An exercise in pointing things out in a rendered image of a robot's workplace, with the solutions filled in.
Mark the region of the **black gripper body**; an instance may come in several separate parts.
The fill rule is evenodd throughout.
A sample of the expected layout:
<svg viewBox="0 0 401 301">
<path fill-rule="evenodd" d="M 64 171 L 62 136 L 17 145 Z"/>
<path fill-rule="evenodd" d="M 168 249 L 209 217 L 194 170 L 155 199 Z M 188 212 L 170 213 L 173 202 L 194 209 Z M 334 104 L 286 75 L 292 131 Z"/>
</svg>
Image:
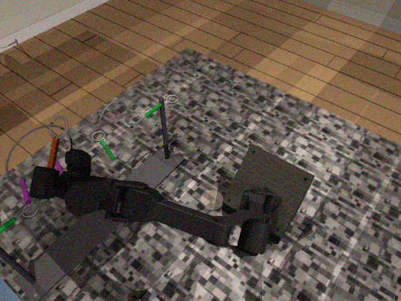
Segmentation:
<svg viewBox="0 0 401 301">
<path fill-rule="evenodd" d="M 40 199 L 50 199 L 54 195 L 64 199 L 66 191 L 74 186 L 91 182 L 96 176 L 85 175 L 80 178 L 63 178 L 59 177 L 56 169 L 36 166 L 34 168 L 30 197 Z"/>
</svg>

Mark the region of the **orange handle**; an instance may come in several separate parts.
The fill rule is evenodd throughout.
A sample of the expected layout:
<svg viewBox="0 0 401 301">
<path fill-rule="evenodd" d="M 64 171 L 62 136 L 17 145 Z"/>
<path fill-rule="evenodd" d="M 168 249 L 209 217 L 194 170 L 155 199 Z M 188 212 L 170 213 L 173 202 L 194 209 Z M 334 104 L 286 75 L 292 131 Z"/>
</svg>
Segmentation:
<svg viewBox="0 0 401 301">
<path fill-rule="evenodd" d="M 52 133 L 52 126 L 49 126 L 49 133 L 53 137 L 53 141 L 52 141 L 52 145 L 51 145 L 51 152 L 50 152 L 49 163 L 48 163 L 47 168 L 53 168 L 53 169 L 55 169 L 55 165 L 56 165 L 55 162 L 56 162 L 56 154 L 57 154 L 57 150 L 58 150 L 58 146 L 59 146 L 59 139 L 62 138 L 68 130 L 68 121 L 64 116 L 57 116 L 57 117 L 53 118 L 53 120 L 50 122 L 50 125 L 53 125 L 54 121 L 57 120 L 57 118 L 64 119 L 66 127 L 65 127 L 64 132 L 61 135 L 55 136 Z"/>
</svg>

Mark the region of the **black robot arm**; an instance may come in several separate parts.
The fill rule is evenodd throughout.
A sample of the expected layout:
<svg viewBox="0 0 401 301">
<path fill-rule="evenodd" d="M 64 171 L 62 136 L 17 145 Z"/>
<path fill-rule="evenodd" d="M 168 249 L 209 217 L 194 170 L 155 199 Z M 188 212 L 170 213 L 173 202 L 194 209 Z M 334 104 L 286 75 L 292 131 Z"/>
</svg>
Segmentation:
<svg viewBox="0 0 401 301">
<path fill-rule="evenodd" d="M 83 179 L 91 175 L 91 156 L 84 150 L 71 148 L 65 153 L 65 164 L 67 171 L 63 170 L 63 178 Z M 166 200 L 146 183 L 102 177 L 70 187 L 64 202 L 74 215 L 105 210 L 105 219 L 113 222 L 153 220 L 208 240 L 213 246 L 231 248 L 239 256 L 258 256 L 258 253 L 265 253 L 272 230 L 270 216 L 283 201 L 266 188 L 244 190 L 239 210 L 228 216 L 212 216 Z M 116 213 L 120 202 L 119 213 Z M 228 241 L 232 227 L 241 223 L 238 246 L 231 246 Z"/>
</svg>

